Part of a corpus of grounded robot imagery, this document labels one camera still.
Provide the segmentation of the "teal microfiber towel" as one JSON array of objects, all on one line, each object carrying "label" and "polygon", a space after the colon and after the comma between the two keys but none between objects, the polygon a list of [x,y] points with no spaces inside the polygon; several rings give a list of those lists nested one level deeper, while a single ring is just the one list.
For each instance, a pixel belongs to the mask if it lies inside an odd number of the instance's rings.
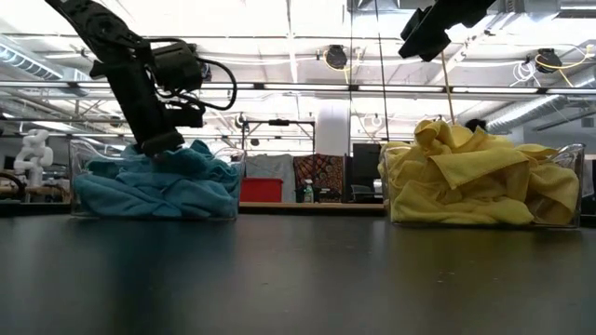
[{"label": "teal microfiber towel", "polygon": [[95,153],[85,164],[86,170],[100,177],[114,179],[120,172],[126,172],[137,166],[139,152],[137,145],[126,146],[120,156]]}]

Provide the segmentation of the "clear plastic basket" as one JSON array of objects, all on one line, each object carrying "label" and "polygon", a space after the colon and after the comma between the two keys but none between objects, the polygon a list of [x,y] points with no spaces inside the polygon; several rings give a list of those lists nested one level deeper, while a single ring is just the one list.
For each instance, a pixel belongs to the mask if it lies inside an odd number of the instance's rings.
[{"label": "clear plastic basket", "polygon": [[389,220],[411,227],[579,225],[584,146],[391,142],[379,171]]},{"label": "clear plastic basket", "polygon": [[[223,184],[224,188],[234,197],[237,198],[238,201],[238,210],[239,210],[239,202],[240,202],[240,189],[242,178],[244,176],[245,170],[245,153],[240,151],[236,148],[222,148],[216,152],[211,151],[217,158],[222,159],[226,163],[230,163],[232,165],[237,165],[239,167],[240,177],[236,184]],[[78,216],[89,216],[89,217],[100,217],[95,216],[93,214],[87,213],[80,207],[80,203],[78,200],[77,195],[74,191],[73,182],[74,179],[81,175],[91,174],[89,173],[86,168],[85,164],[90,159],[92,154],[98,153],[94,147],[92,147],[89,143],[85,141],[72,141],[70,143],[69,148],[69,155],[70,155],[70,173],[71,173],[71,191],[72,191],[72,200],[71,200],[71,209],[74,215]],[[155,187],[156,189],[160,190],[160,193],[163,194],[164,199],[168,201],[167,195],[168,192],[172,190],[172,186],[182,180],[189,180],[189,181],[208,181],[208,180],[195,180],[189,177],[185,177],[180,174],[172,174],[172,173],[163,173],[163,172],[156,172],[153,170],[152,159],[154,157],[149,157],[145,154],[139,152],[139,158],[137,166],[129,171],[120,172],[115,179],[121,179],[122,181],[134,181],[135,185],[138,186],[151,186]],[[101,218],[130,218],[130,217],[101,217]],[[164,219],[164,220],[189,220],[189,221],[211,221],[211,220],[233,220],[232,219],[200,219],[195,217],[185,217],[181,216],[178,218],[163,218],[163,217],[147,217],[147,218],[132,218],[132,219],[141,219],[141,220],[151,220],[151,219]]]}]

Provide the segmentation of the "white robot figure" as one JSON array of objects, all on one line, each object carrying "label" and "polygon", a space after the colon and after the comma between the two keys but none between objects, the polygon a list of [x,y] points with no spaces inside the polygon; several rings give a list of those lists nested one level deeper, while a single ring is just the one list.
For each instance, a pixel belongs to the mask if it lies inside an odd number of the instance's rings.
[{"label": "white robot figure", "polygon": [[53,150],[46,146],[48,137],[47,130],[32,129],[22,138],[22,147],[15,158],[13,167],[16,174],[27,175],[30,186],[41,186],[44,168],[53,164]]}]

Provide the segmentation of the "black monitor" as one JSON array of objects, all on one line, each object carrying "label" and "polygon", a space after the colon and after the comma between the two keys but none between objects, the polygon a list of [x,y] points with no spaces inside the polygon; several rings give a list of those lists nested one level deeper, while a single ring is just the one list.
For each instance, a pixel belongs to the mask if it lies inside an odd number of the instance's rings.
[{"label": "black monitor", "polygon": [[378,171],[380,152],[380,144],[353,144],[351,189],[355,203],[382,203],[382,192],[374,186],[374,182],[381,179]]}]

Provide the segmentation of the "red plastic bin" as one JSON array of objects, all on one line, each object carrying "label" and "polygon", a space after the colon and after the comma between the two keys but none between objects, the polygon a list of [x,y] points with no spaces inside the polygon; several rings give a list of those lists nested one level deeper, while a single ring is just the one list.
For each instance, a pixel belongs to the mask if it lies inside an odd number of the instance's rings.
[{"label": "red plastic bin", "polygon": [[252,203],[280,203],[283,180],[273,178],[244,178],[241,183],[240,201]]}]

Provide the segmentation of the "grey cloth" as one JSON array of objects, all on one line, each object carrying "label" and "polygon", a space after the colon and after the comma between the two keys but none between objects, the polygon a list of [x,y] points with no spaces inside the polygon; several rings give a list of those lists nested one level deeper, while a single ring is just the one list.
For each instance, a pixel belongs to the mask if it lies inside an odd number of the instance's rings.
[{"label": "grey cloth", "polygon": [[281,179],[282,201],[295,202],[295,172],[293,157],[289,154],[258,154],[246,159],[246,176],[249,178]]}]

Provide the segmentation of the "patterned red cloth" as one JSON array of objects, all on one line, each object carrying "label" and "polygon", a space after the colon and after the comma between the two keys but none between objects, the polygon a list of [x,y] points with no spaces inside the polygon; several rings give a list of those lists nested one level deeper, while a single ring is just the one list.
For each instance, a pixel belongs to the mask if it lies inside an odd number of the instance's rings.
[{"label": "patterned red cloth", "polygon": [[337,155],[310,154],[292,159],[295,197],[304,202],[306,181],[313,182],[314,198],[320,203],[341,203],[344,190],[344,158]]}]

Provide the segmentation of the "wooden table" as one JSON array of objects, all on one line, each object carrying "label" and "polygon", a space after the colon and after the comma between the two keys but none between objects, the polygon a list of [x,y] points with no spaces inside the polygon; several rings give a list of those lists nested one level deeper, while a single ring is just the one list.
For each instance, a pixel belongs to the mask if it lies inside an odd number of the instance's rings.
[{"label": "wooden table", "polygon": [[241,202],[240,214],[383,217],[382,204]]}]

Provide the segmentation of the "black metal frame rig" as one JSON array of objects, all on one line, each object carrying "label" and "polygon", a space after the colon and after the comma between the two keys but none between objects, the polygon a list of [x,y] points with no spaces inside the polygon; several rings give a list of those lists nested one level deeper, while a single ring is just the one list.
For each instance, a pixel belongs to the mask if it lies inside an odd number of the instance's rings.
[{"label": "black metal frame rig", "polygon": [[[246,149],[247,138],[260,126],[268,125],[270,127],[289,127],[297,126],[300,130],[312,141],[311,153],[316,153],[316,122],[315,121],[301,121],[301,120],[286,120],[286,119],[269,119],[269,120],[244,120],[241,122],[241,149]],[[304,126],[311,126],[312,133],[309,134]]]}]

